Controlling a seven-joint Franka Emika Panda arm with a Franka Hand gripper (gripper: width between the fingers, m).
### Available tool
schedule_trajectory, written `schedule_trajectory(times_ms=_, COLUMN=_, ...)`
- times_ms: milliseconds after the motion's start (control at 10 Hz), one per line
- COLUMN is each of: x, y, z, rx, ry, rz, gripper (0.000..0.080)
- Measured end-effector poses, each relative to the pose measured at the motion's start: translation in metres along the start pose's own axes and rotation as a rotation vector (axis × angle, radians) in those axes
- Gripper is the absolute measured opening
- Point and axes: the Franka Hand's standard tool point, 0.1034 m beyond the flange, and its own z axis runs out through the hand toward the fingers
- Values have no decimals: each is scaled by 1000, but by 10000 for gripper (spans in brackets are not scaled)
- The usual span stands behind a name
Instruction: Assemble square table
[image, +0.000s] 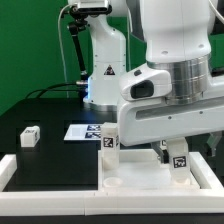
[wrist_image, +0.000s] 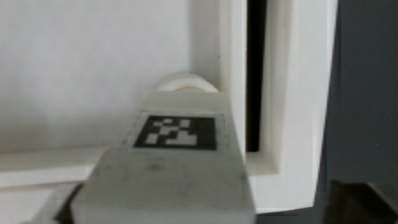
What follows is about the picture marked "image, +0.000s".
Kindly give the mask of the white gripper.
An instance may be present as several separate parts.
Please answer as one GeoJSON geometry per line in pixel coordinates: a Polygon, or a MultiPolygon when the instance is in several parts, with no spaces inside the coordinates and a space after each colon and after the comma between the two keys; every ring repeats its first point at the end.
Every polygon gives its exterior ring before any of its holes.
{"type": "Polygon", "coordinates": [[[163,164],[167,156],[157,141],[211,132],[207,140],[208,155],[214,157],[224,130],[224,97],[178,106],[167,106],[160,99],[121,100],[117,120],[123,145],[153,142],[152,149],[163,164]]]}

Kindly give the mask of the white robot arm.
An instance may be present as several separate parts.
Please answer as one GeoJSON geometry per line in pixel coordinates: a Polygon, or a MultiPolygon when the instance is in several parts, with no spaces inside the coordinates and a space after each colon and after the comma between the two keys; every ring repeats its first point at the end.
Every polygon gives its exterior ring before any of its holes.
{"type": "Polygon", "coordinates": [[[85,103],[117,112],[124,146],[224,131],[224,75],[210,70],[208,36],[217,0],[68,0],[89,26],[94,71],[85,103]],[[125,67],[125,39],[106,22],[127,15],[132,34],[147,44],[144,63],[125,67]]]}

